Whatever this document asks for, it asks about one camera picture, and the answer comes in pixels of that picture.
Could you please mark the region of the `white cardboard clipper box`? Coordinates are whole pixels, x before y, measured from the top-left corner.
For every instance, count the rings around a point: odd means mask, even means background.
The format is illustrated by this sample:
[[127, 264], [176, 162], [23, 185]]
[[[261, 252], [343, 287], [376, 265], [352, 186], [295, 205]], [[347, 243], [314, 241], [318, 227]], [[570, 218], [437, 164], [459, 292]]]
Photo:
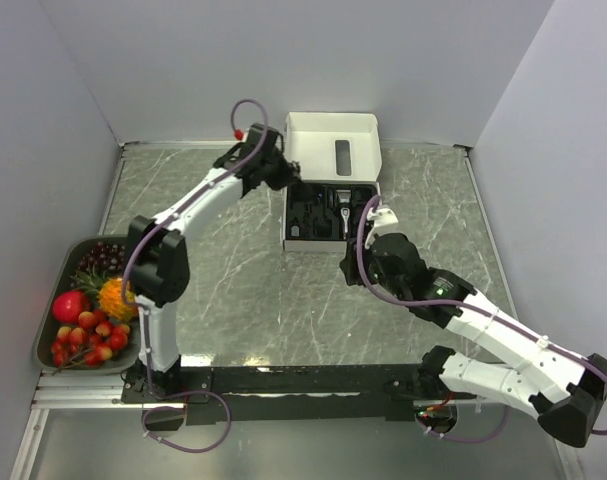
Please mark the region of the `white cardboard clipper box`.
[[[378, 120], [371, 113], [289, 113], [286, 118], [285, 157], [300, 164], [301, 183], [375, 183], [380, 192], [378, 177], [382, 154]], [[345, 250], [348, 240], [285, 240], [285, 194], [282, 216], [284, 251], [342, 253]]]

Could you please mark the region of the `silver black hair clipper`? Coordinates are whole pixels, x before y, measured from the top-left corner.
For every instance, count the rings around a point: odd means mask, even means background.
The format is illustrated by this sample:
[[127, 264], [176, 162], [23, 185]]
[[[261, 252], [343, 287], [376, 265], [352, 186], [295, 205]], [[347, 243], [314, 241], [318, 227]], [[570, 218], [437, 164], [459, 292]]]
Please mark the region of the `silver black hair clipper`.
[[343, 225], [343, 237], [349, 239], [350, 217], [351, 217], [351, 191], [348, 189], [337, 189], [337, 202]]

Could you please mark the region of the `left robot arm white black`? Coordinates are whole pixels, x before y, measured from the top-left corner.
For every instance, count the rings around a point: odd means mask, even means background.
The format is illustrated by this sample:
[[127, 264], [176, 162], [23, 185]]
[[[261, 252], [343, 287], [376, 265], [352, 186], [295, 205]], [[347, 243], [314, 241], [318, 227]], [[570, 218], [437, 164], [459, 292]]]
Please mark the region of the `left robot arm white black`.
[[138, 215], [131, 221], [122, 297], [138, 310], [136, 368], [155, 400], [170, 401], [182, 390], [176, 302], [190, 281], [188, 242], [261, 184], [279, 191], [300, 181], [300, 166], [285, 158], [283, 134], [255, 123], [180, 200], [152, 218]]

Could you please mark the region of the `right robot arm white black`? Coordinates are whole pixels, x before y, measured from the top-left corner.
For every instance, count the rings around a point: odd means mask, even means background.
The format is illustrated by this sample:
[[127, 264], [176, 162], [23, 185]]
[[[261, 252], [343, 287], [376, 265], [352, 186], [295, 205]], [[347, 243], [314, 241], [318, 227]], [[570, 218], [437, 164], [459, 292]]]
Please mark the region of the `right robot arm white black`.
[[422, 360], [421, 390], [449, 391], [500, 402], [533, 417], [554, 439], [586, 446], [607, 398], [607, 359], [567, 350], [507, 315], [456, 274], [428, 266], [402, 233], [365, 248], [348, 242], [340, 263], [347, 284], [406, 307], [414, 316], [457, 334], [496, 358], [489, 364], [446, 347]]

